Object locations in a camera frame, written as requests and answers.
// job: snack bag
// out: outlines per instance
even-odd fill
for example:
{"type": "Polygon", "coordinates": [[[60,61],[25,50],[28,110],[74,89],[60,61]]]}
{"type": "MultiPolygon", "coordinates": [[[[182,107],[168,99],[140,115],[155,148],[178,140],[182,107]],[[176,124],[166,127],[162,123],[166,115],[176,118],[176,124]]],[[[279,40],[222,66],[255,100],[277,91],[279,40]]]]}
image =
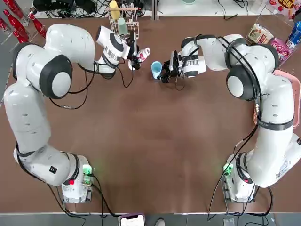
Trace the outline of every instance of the snack bag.
{"type": "Polygon", "coordinates": [[[275,50],[277,51],[279,56],[279,61],[281,63],[284,62],[292,53],[292,49],[288,48],[287,45],[281,39],[274,38],[271,41],[270,45],[274,47],[275,50]]]}
{"type": "Polygon", "coordinates": [[[268,29],[262,27],[258,23],[253,25],[248,39],[257,44],[267,44],[274,36],[268,31],[268,29]]]}
{"type": "Polygon", "coordinates": [[[299,9],[301,0],[269,0],[269,3],[280,14],[291,19],[294,13],[299,9]]]}

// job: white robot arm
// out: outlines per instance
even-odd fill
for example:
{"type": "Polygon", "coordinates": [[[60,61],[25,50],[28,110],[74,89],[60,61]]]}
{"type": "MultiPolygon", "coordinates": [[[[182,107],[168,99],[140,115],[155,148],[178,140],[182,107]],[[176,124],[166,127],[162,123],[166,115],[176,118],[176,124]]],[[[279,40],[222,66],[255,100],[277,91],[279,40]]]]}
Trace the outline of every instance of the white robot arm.
{"type": "MultiPolygon", "coordinates": [[[[254,100],[256,108],[262,108],[258,111],[254,149],[239,154],[226,176],[231,200],[247,202],[253,198],[254,185],[265,188],[276,183],[301,158],[301,140],[293,133],[293,88],[287,78],[273,75],[278,54],[270,45],[248,46],[238,34],[219,38],[198,35],[193,39],[195,46],[202,48],[211,70],[230,70],[229,92],[242,100],[254,100]]],[[[186,65],[185,71],[195,69],[186,65]]],[[[232,158],[233,155],[227,160],[228,164],[232,158]]]]}
{"type": "Polygon", "coordinates": [[[112,65],[129,55],[130,47],[105,27],[99,29],[97,43],[104,46],[104,54],[95,63],[95,43],[86,30],[65,24],[50,26],[44,47],[23,43],[15,49],[13,75],[17,81],[4,93],[8,121],[16,137],[15,160],[45,183],[62,185],[65,202],[86,201],[90,188],[83,172],[89,165],[84,156],[61,152],[48,144],[51,132],[44,96],[61,99],[67,95],[72,63],[112,76],[112,65]]]}

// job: wire rack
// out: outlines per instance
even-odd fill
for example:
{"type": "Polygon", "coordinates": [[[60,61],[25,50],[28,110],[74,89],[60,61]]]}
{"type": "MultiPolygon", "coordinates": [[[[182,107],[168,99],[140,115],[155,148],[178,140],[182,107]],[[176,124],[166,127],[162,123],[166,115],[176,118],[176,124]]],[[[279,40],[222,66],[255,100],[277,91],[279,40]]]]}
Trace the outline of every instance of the wire rack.
{"type": "Polygon", "coordinates": [[[111,15],[111,11],[120,11],[121,17],[126,21],[128,30],[131,30],[136,33],[137,39],[139,39],[139,22],[137,17],[137,10],[133,3],[130,7],[126,7],[124,4],[120,8],[107,8],[108,18],[110,21],[111,29],[115,34],[118,34],[118,24],[117,20],[114,20],[111,15]]]}

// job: table surface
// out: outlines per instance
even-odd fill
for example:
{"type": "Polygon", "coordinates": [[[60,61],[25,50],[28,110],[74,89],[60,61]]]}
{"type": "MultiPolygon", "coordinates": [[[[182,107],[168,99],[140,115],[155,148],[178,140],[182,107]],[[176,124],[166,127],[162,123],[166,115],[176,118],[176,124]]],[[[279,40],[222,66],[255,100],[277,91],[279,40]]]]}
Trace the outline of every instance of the table surface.
{"type": "MultiPolygon", "coordinates": [[[[86,104],[69,111],[46,99],[52,137],[49,143],[58,150],[86,156],[95,167],[103,193],[114,212],[208,212],[214,186],[233,146],[254,127],[253,103],[234,98],[227,90],[227,70],[207,72],[186,80],[183,91],[173,84],[162,84],[151,75],[153,61],[164,62],[172,50],[179,50],[185,37],[202,34],[246,35],[256,17],[165,17],[159,21],[140,19],[141,48],[151,55],[135,71],[134,81],[124,88],[119,72],[112,80],[96,76],[86,104]]],[[[95,37],[98,26],[109,26],[107,19],[42,20],[73,24],[95,37]]],[[[102,48],[96,44],[98,59],[102,48]]],[[[299,79],[301,68],[291,57],[283,70],[299,79]]],[[[131,71],[122,66],[126,83],[131,71]]],[[[71,90],[85,86],[84,72],[74,66],[71,90]]],[[[68,95],[59,104],[79,105],[85,93],[68,95]]],[[[0,158],[0,212],[60,212],[48,187],[26,175],[13,158],[15,139],[0,108],[2,152],[0,158]]],[[[301,127],[295,130],[301,135],[301,127]]],[[[251,150],[254,139],[244,149],[251,150]]],[[[298,163],[272,186],[274,212],[300,212],[298,163]]],[[[93,194],[91,204],[70,206],[77,212],[101,212],[101,199],[93,194]]],[[[247,211],[265,212],[269,193],[261,189],[247,211]]],[[[242,211],[243,205],[230,205],[242,211]]],[[[221,187],[212,211],[225,212],[221,187]]]]}

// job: shelf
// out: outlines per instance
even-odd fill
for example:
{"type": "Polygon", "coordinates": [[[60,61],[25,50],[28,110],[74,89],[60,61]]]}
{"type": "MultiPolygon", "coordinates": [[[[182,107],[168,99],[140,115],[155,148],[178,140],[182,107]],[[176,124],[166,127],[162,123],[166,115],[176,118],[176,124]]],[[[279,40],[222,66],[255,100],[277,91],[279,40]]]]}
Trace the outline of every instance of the shelf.
{"type": "MultiPolygon", "coordinates": [[[[220,0],[220,3],[226,9],[226,16],[237,14],[238,16],[246,16],[246,6],[239,7],[233,0],[220,0]]],[[[259,15],[261,9],[252,12],[252,2],[249,2],[249,15],[259,15]]],[[[193,4],[187,5],[182,0],[161,0],[158,5],[159,16],[223,16],[224,11],[217,0],[196,0],[193,4]]],[[[262,14],[270,15],[271,12],[264,10],[262,14]]]]}

